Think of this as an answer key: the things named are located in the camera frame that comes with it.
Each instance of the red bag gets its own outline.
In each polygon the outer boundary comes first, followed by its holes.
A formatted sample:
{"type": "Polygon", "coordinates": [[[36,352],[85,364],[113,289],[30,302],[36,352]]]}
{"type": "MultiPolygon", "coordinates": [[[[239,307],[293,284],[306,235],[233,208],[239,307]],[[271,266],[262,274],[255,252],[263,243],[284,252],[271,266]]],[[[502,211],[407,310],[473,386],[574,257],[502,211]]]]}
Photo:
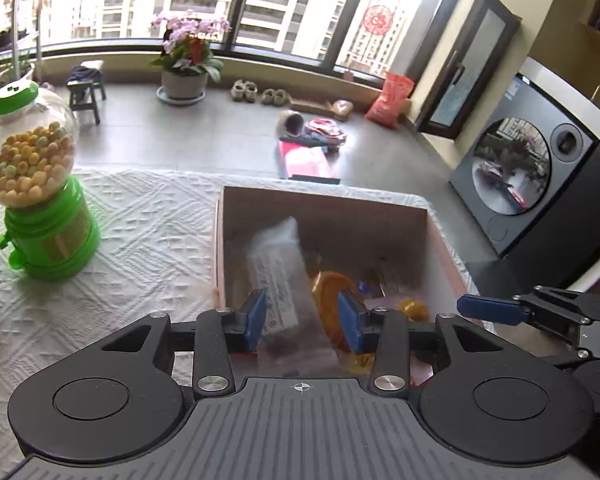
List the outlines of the red bag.
{"type": "Polygon", "coordinates": [[[397,119],[400,107],[412,90],[413,81],[411,79],[387,72],[384,86],[382,86],[382,93],[365,114],[365,119],[388,128],[395,128],[398,125],[397,119]]]}

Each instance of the gumball machine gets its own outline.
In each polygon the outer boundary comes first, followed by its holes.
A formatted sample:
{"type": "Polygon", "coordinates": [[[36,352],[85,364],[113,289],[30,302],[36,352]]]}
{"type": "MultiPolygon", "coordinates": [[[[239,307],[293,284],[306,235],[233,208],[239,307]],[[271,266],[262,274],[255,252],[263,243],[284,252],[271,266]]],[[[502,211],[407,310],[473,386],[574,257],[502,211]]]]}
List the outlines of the gumball machine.
{"type": "Polygon", "coordinates": [[[21,79],[0,89],[0,204],[12,269],[58,279],[78,272],[100,234],[71,175],[78,124],[55,93],[21,79]]]}

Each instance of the table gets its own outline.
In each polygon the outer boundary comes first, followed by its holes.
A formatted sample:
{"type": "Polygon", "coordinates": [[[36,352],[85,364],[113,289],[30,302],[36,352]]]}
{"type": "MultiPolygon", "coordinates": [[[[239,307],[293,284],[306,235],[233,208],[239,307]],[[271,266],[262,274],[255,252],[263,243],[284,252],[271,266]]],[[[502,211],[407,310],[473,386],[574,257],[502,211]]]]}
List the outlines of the table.
{"type": "MultiPolygon", "coordinates": [[[[440,228],[422,197],[382,190],[175,171],[78,168],[74,174],[102,232],[87,266],[64,282],[45,283],[12,271],[9,251],[0,250],[0,478],[22,460],[7,420],[9,397],[20,382],[153,311],[185,321],[212,307],[214,215],[223,186],[417,206],[440,228]]],[[[2,216],[0,207],[0,233],[2,216]]],[[[190,383],[190,362],[190,355],[176,356],[173,377],[181,384],[190,383]]]]}

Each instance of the metal screw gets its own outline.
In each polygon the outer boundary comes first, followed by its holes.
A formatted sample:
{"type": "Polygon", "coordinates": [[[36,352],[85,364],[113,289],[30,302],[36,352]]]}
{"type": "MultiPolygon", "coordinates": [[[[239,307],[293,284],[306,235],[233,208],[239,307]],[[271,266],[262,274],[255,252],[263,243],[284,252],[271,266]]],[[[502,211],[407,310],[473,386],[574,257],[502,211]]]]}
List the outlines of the metal screw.
{"type": "Polygon", "coordinates": [[[206,392],[219,392],[229,385],[229,381],[220,375],[208,375],[198,381],[198,387],[206,392]]]}
{"type": "Polygon", "coordinates": [[[394,392],[404,388],[404,379],[397,375],[381,375],[374,381],[376,388],[386,392],[394,392]]]}

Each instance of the round porthole window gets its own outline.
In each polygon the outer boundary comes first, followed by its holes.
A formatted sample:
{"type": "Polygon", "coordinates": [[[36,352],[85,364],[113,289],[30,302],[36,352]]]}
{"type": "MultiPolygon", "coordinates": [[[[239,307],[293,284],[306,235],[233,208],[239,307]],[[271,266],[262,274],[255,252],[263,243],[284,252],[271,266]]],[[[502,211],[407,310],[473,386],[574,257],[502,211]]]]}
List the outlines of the round porthole window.
{"type": "Polygon", "coordinates": [[[549,146],[529,121],[496,121],[476,144],[472,177],[478,196],[491,210],[523,213],[540,201],[549,185],[549,146]]]}
{"type": "Polygon", "coordinates": [[[574,162],[582,154],[582,134],[573,124],[560,124],[551,134],[551,151],[562,162],[574,162]]]}

